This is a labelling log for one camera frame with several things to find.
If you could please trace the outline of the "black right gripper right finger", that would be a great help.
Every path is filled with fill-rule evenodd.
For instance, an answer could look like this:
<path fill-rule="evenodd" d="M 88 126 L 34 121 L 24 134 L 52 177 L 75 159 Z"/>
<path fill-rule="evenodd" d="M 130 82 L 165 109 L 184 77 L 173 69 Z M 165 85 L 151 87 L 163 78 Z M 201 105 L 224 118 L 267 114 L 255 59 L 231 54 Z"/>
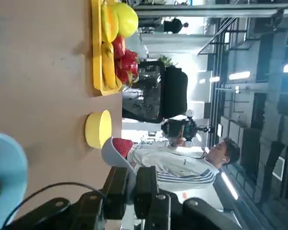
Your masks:
<path fill-rule="evenodd" d="M 241 227 L 200 198 L 180 203 L 159 189 L 154 166 L 140 168 L 133 190 L 134 211 L 145 230 L 240 230 Z"/>

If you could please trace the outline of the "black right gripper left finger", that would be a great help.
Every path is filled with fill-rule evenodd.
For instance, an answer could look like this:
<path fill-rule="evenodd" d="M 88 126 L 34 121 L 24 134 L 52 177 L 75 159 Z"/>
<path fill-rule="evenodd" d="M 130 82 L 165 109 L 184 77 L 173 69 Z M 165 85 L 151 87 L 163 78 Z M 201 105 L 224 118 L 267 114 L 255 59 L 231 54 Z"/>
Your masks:
<path fill-rule="evenodd" d="M 101 189 L 82 183 L 74 185 L 90 191 L 71 203 L 53 198 L 17 220 L 8 215 L 3 230 L 103 230 L 108 219 L 121 220 L 126 209 L 128 171 L 112 167 Z"/>

